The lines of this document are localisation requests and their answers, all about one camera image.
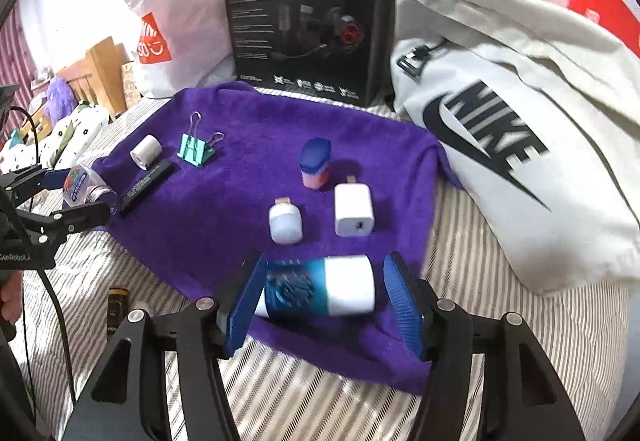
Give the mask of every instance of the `blue cap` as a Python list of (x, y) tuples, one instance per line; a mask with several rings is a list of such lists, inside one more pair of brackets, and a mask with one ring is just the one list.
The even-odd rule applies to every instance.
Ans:
[(312, 138), (306, 142), (300, 157), (300, 170), (315, 174), (331, 158), (331, 142), (326, 138)]

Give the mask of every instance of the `headset image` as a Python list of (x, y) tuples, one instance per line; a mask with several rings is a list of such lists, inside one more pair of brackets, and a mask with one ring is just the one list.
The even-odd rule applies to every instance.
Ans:
[[(363, 25), (353, 15), (357, 4), (357, 0), (304, 0), (300, 4), (296, 31), (296, 41), (303, 52), (287, 55), (274, 51), (271, 57), (274, 60), (296, 60), (316, 53), (323, 58), (353, 53), (365, 36)], [(291, 30), (288, 4), (278, 7), (278, 30), (286, 49)]]

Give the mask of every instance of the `striped bedsheet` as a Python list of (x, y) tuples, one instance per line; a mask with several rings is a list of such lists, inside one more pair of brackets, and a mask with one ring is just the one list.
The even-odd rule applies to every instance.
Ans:
[[(90, 163), (108, 154), (164, 103), (144, 98), (102, 130), (82, 161)], [(396, 117), (383, 106), (369, 111)], [(40, 212), (49, 214), (61, 204), (60, 191), (52, 192)], [(422, 276), (436, 293), (470, 313), (491, 317), (508, 310), (521, 313), (558, 371), (587, 440), (603, 439), (625, 362), (628, 291), (601, 283), (547, 299), (530, 293), (513, 275), (472, 199), (444, 181), (438, 185), (433, 228), (424, 232), (429, 238)], [(156, 313), (174, 312), (188, 304), (102, 231), (72, 235), (56, 262), (49, 277), (65, 313), (78, 394), (106, 342), (109, 287), (128, 288), (132, 301), (145, 301)], [(60, 331), (34, 273), (26, 274), (25, 291), (36, 405), (60, 439), (71, 413)], [(26, 378), (22, 327), (23, 319), (12, 348)], [(474, 356), (463, 441), (475, 439), (478, 428), (483, 361), (481, 355)], [(325, 373), (252, 338), (220, 367), (243, 440), (402, 441), (420, 403), (419, 397), (388, 387)], [(172, 434), (174, 440), (186, 441), (174, 353), (166, 355), (166, 381)]]

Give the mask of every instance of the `transparent bottle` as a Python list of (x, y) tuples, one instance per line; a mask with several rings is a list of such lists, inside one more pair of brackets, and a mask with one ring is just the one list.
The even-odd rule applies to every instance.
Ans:
[(62, 187), (62, 195), (69, 206), (86, 203), (105, 203), (115, 214), (120, 208), (120, 201), (115, 191), (105, 183), (97, 172), (83, 164), (71, 167)]

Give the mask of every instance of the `screw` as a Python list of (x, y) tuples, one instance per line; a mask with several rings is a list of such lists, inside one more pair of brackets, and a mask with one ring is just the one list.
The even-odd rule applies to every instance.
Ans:
[(213, 304), (215, 304), (214, 300), (209, 296), (205, 296), (196, 302), (196, 307), (200, 311), (206, 311), (207, 309), (211, 309)]
[(142, 309), (134, 309), (133, 311), (130, 311), (129, 314), (127, 315), (129, 322), (133, 322), (133, 323), (140, 322), (144, 317), (145, 317), (145, 312)]
[(441, 298), (438, 300), (438, 309), (442, 311), (453, 311), (456, 308), (456, 303), (448, 298)]
[(512, 326), (522, 325), (522, 317), (517, 313), (507, 313), (507, 322)]

